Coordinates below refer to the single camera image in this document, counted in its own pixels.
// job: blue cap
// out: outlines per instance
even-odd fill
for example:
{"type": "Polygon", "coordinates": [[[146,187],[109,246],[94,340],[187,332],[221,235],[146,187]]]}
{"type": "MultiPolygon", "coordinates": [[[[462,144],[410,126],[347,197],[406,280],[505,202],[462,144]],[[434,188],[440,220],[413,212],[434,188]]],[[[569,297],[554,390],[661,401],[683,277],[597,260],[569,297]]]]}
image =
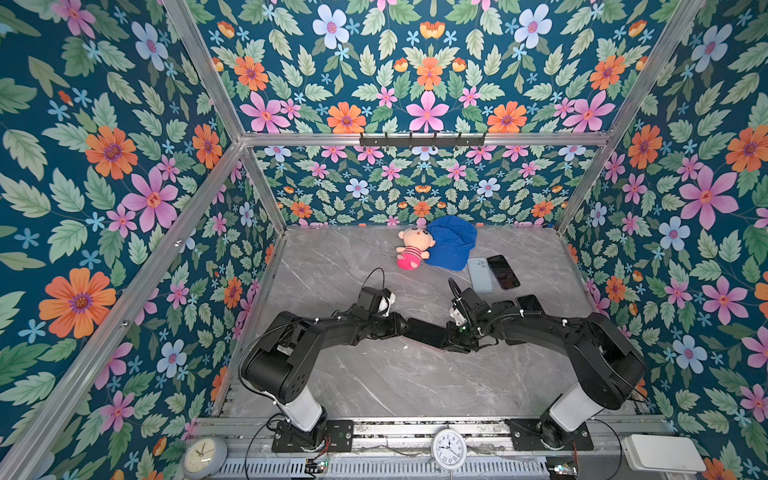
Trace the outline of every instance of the blue cap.
{"type": "Polygon", "coordinates": [[[435,246],[429,249],[427,265],[448,270],[463,270],[467,266],[469,252],[475,248],[478,231],[467,220],[446,215],[427,225],[427,231],[435,239],[435,246]]]}

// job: black cable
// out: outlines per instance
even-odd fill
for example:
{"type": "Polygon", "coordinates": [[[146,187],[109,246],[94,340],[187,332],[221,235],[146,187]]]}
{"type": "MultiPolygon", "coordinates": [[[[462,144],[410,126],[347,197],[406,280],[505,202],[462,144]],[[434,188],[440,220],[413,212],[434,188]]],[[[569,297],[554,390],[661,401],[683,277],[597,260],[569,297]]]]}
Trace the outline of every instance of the black cable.
{"type": "Polygon", "coordinates": [[[259,436],[259,434],[264,429],[264,427],[266,427],[267,430],[270,430],[271,432],[274,432],[274,430],[272,430],[268,425],[276,417],[279,417],[279,416],[285,417],[285,415],[283,415],[282,413],[276,413],[276,414],[272,415],[269,420],[264,422],[264,425],[262,425],[261,427],[259,427],[258,430],[256,430],[256,435],[254,435],[253,438],[250,440],[250,443],[248,443],[248,448],[246,449],[245,457],[243,458],[243,469],[245,470],[245,478],[247,480],[250,480],[250,476],[248,475],[248,452],[250,451],[250,447],[253,445],[253,440],[256,440],[256,437],[259,436]]]}
{"type": "Polygon", "coordinates": [[[621,463],[624,461],[624,449],[621,448],[621,439],[619,438],[619,434],[616,433],[616,430],[614,430],[612,426],[608,425],[606,422],[603,422],[600,419],[593,418],[593,420],[600,422],[603,425],[607,426],[609,429],[611,429],[614,435],[616,435],[616,441],[619,442],[619,464],[616,465],[616,470],[614,471],[613,475],[605,479],[605,480],[611,480],[613,477],[615,477],[618,474],[619,470],[621,469],[621,463]]]}

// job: pink plush doll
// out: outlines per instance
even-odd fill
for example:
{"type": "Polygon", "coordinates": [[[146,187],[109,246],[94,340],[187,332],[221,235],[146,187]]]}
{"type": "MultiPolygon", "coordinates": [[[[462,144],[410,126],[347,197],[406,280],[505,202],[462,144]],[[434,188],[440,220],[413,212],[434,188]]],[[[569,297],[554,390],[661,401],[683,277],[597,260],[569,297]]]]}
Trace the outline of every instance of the pink plush doll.
{"type": "Polygon", "coordinates": [[[424,228],[412,227],[398,233],[404,247],[397,247],[397,266],[403,270],[416,270],[422,259],[429,258],[428,248],[435,246],[435,239],[424,228]]]}

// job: green leaf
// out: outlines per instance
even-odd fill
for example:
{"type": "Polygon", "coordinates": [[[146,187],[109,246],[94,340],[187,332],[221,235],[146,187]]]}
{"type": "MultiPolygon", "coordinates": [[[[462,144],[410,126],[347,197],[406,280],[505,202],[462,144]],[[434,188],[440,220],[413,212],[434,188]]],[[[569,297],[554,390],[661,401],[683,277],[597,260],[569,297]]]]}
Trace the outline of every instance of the green leaf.
{"type": "Polygon", "coordinates": [[[2,146],[8,149],[19,167],[29,169],[38,180],[43,179],[48,160],[37,137],[21,130],[6,130],[2,136],[2,146]]]}

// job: phone screen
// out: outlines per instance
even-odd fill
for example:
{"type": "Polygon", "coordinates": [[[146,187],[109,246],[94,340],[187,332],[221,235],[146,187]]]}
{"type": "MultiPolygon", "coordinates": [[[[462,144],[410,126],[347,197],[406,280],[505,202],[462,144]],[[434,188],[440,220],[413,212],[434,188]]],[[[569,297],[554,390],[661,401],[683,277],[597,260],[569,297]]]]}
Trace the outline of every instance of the phone screen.
{"type": "Polygon", "coordinates": [[[502,286],[503,290],[520,286],[520,280],[518,280],[515,272],[512,271],[504,255],[488,257],[488,265],[491,267],[491,271],[496,276],[496,280],[498,280],[498,284],[502,286]]]}

